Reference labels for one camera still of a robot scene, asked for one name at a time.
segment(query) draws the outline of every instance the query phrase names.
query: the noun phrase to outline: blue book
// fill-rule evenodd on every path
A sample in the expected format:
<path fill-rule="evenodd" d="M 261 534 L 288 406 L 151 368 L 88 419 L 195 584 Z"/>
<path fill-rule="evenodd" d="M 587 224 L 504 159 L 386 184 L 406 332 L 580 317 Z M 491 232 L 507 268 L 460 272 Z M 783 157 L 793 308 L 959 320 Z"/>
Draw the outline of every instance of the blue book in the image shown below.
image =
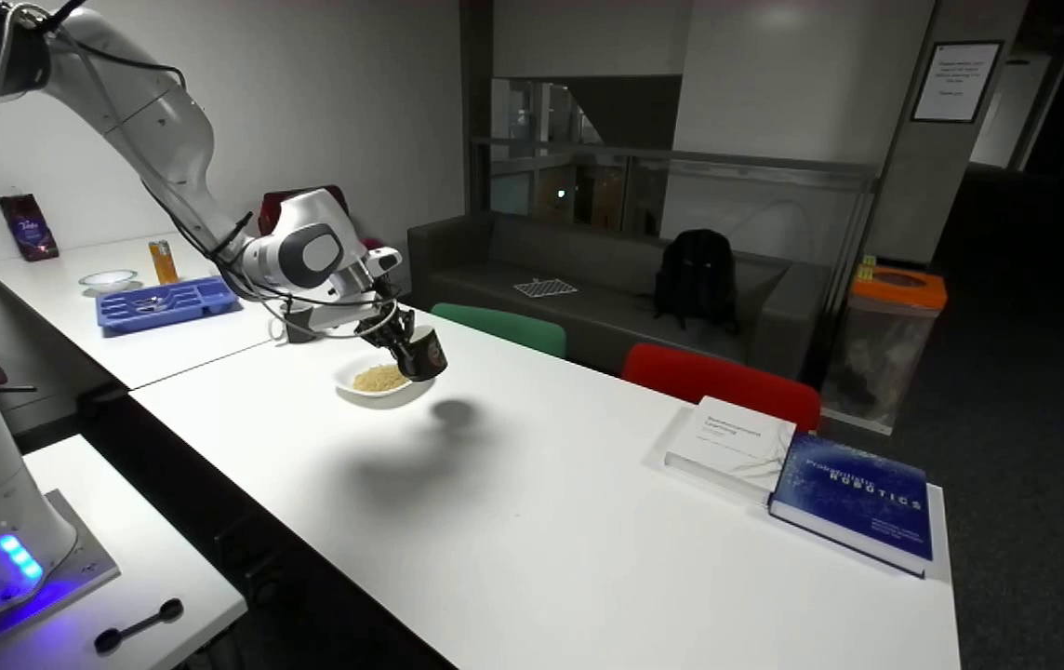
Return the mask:
<path fill-rule="evenodd" d="M 923 579 L 933 562 L 925 473 L 821 436 L 796 436 L 766 512 Z"/>

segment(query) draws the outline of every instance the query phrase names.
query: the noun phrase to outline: bowl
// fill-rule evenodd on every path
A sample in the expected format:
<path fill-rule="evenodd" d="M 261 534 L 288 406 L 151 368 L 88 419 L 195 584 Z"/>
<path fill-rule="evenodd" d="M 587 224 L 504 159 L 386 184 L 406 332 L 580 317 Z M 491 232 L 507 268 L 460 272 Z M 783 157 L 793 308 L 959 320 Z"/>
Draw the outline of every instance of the bowl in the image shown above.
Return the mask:
<path fill-rule="evenodd" d="M 347 365 L 335 373 L 335 383 L 337 383 L 337 390 L 350 394 L 350 397 L 394 397 L 394 394 L 402 394 L 406 386 L 414 386 L 414 381 L 406 381 L 406 376 L 397 373 L 397 365 L 394 365 L 392 356 L 383 356 L 383 353 L 347 363 Z"/>
<path fill-rule="evenodd" d="M 130 268 L 122 268 L 122 272 L 93 272 L 93 276 L 81 276 L 77 282 L 93 299 L 143 287 L 139 272 L 130 272 Z"/>

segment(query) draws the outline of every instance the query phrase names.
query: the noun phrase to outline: floor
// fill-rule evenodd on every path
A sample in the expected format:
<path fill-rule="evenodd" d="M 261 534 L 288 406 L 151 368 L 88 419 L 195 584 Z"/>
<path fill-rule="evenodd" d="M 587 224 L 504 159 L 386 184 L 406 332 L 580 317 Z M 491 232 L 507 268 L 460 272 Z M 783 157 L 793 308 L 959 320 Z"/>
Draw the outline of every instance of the floor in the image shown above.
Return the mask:
<path fill-rule="evenodd" d="M 945 484 L 962 668 L 1064 670 L 1064 186 L 975 172 L 936 272 L 898 436 L 841 436 Z"/>
<path fill-rule="evenodd" d="M 975 172 L 936 253 L 948 281 L 893 440 L 837 428 L 848 445 L 919 462 L 948 492 L 956 611 L 966 670 L 1064 668 L 1064 191 Z M 93 445 L 191 534 L 253 616 L 218 668 L 447 668 L 367 597 L 238 498 L 139 409 L 81 412 Z"/>

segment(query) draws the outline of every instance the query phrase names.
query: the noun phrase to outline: paper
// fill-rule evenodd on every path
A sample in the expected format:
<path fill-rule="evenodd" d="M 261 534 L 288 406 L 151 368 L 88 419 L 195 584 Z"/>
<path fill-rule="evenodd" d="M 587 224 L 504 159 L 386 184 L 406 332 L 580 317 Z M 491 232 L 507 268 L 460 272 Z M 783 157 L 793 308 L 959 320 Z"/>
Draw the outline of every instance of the paper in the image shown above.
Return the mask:
<path fill-rule="evenodd" d="M 1001 45 L 936 45 L 913 119 L 970 123 Z"/>
<path fill-rule="evenodd" d="M 667 464 L 766 494 L 783 478 L 793 432 L 793 420 L 703 397 L 669 436 Z"/>

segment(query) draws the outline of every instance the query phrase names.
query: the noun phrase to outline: food in bowl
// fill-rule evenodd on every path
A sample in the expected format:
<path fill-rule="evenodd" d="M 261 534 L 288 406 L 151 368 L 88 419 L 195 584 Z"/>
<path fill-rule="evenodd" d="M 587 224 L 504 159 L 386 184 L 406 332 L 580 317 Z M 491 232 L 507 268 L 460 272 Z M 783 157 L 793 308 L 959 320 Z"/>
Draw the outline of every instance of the food in bowl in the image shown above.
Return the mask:
<path fill-rule="evenodd" d="M 386 390 L 397 390 L 406 383 L 409 383 L 409 376 L 397 373 L 394 365 L 371 365 L 350 381 L 350 386 L 362 394 L 386 394 Z"/>

